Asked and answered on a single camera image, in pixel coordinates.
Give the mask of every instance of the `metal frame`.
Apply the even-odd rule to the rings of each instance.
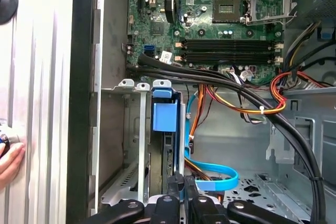
[[[0,118],[26,144],[26,155],[15,180],[0,192],[0,222],[62,224],[72,0],[19,2],[17,15],[0,26]]]

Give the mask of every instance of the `screw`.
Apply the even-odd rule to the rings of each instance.
[[[137,208],[138,205],[135,203],[135,202],[131,202],[129,205],[128,205],[128,208]]]
[[[167,197],[163,198],[163,201],[170,202],[170,201],[172,201],[172,198],[167,196]]]
[[[204,203],[204,202],[206,202],[206,198],[205,197],[200,197],[200,198],[198,198],[198,201]]]
[[[242,203],[240,203],[240,202],[234,202],[234,205],[238,209],[243,209],[244,208],[244,205]]]

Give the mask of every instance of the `chip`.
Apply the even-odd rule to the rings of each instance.
[[[238,23],[240,0],[214,0],[213,23]]]
[[[163,35],[164,34],[164,23],[163,22],[152,22],[151,23],[151,35]]]

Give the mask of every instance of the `black knob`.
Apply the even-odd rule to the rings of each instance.
[[[15,15],[19,0],[0,0],[0,25],[7,23]]]

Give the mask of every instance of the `sata port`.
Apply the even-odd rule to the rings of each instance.
[[[143,50],[144,51],[154,51],[155,46],[154,45],[145,45],[145,46],[143,46]]]

